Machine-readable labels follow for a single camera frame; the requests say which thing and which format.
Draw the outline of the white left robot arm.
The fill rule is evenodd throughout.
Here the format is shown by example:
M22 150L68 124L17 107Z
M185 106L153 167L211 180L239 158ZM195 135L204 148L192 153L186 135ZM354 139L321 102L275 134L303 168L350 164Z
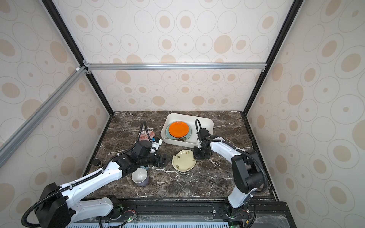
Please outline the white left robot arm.
M103 167L75 181L46 186L40 199L24 213L21 223L27 228L65 228L73 222L109 216L117 219L122 205L113 196L87 200L84 198L101 187L119 180L140 167L166 167L172 157L158 152L160 139L142 140L116 156Z

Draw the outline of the orange plate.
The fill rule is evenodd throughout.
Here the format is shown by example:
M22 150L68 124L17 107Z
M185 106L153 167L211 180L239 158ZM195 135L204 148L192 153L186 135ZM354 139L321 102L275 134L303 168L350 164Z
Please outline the orange plate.
M169 134L175 138L183 138L188 135L189 131L189 125L182 121L171 123L168 130Z

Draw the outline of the cream floral plate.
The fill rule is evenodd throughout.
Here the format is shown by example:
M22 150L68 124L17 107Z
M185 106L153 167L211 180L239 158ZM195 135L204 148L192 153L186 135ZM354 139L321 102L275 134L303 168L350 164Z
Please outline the cream floral plate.
M179 172L187 172L194 168L196 160L191 150L182 150L173 156L173 167Z

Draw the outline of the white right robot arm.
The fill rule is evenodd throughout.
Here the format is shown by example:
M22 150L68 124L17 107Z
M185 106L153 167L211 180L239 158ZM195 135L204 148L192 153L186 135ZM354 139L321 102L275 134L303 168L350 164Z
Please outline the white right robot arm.
M232 164L235 187L228 196L232 208L239 208L254 195L266 192L268 175L254 149L240 149L201 128L197 130L197 146L193 152L197 160L209 159L213 153L217 153Z

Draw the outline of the white plastic bin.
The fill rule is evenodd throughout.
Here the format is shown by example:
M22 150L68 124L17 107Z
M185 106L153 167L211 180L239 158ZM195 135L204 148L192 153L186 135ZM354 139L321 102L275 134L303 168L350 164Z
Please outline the white plastic bin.
M194 148L197 146L198 136L195 121L199 120L198 127L205 128L213 134L214 122L209 118L188 116L172 113L166 118L161 130L161 137L167 144Z

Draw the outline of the mint green floral plate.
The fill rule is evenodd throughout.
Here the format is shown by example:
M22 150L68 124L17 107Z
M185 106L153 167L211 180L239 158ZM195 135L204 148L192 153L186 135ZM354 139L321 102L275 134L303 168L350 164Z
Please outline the mint green floral plate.
M182 121L176 121L167 126L166 137L171 140L186 141L192 135L191 127Z

